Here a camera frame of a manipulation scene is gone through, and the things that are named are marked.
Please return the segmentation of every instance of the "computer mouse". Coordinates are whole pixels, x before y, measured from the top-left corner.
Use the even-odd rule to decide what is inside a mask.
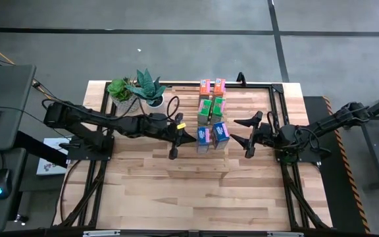
[[[6,199],[11,194],[11,172],[9,169],[0,169],[0,199]]]

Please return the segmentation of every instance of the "wooden tabletop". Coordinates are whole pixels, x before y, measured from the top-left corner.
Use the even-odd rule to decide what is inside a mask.
[[[106,81],[90,81],[84,105],[100,110]],[[308,124],[301,86],[284,85],[291,124]],[[178,95],[179,112],[184,114],[186,130],[195,135],[197,128],[198,87],[166,89],[165,103]],[[251,128],[233,122],[248,119],[256,111],[270,111],[268,91],[262,89],[226,89],[226,121],[229,133],[249,137]],[[277,104],[282,124],[280,104]],[[245,151],[231,139],[224,150],[197,154],[195,143],[178,148],[178,158],[167,158],[170,144],[151,138],[128,139],[117,132],[112,160],[108,162],[99,209],[97,228],[163,230],[289,230],[288,210],[282,172],[271,148],[256,146],[255,156],[244,158]],[[70,176],[64,193],[67,216],[80,200],[89,162],[81,162]],[[225,172],[224,178],[177,178],[171,171],[192,170]],[[305,199],[316,214],[332,225],[324,186],[318,169],[300,163],[299,172]],[[89,202],[91,213],[93,199]],[[293,202],[297,222],[299,206]],[[59,211],[54,224],[60,222]]]

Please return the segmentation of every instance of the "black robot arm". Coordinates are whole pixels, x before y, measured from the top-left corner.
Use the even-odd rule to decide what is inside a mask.
[[[231,137],[246,150],[246,158],[254,156],[255,143],[277,149],[283,152],[285,156],[297,155],[309,145],[312,151],[319,153],[324,158],[330,155],[331,152],[320,147],[319,137],[340,127],[360,126],[378,114],[379,102],[371,108],[364,106],[362,103],[351,102],[333,115],[307,126],[289,124],[281,128],[272,128],[270,123],[260,123],[263,113],[258,111],[250,119],[235,120],[240,125],[253,127],[249,139],[235,134],[231,134]]]
[[[175,120],[169,124],[167,116],[160,113],[112,117],[81,105],[73,105],[65,101],[55,101],[48,106],[44,123],[50,128],[68,130],[85,141],[90,149],[96,151],[106,149],[109,146],[110,137],[105,136],[100,131],[92,131],[86,128],[82,122],[114,129],[128,138],[147,136],[172,142],[169,159],[175,159],[178,154],[176,148],[179,145],[196,141],[184,128],[178,129],[178,125],[182,119],[182,113],[178,113],[175,116]]]

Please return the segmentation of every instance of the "table leg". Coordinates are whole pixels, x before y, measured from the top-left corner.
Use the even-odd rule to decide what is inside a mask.
[[[28,153],[41,157],[51,163],[66,168],[66,155],[42,142],[37,141],[33,137],[18,131],[17,137],[14,142],[14,147],[22,147],[27,150]]]

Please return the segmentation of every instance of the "colorful box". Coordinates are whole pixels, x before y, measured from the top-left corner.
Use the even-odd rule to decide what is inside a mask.
[[[215,87],[213,88],[213,103],[217,97],[221,98],[224,96],[224,92],[226,91],[225,85],[225,79],[216,78]]]
[[[197,121],[198,124],[207,125],[209,123],[209,114],[211,108],[211,100],[202,99],[198,106]]]
[[[213,109],[211,112],[210,124],[215,124],[220,122],[223,117],[224,107],[226,105],[226,100],[221,97],[216,97]]]
[[[226,147],[226,144],[229,142],[229,133],[224,122],[213,124],[211,139],[215,149],[224,149]]]
[[[199,127],[197,129],[197,153],[207,153],[210,145],[209,128]]]
[[[202,79],[200,81],[200,93],[198,102],[202,99],[210,99],[210,79]]]

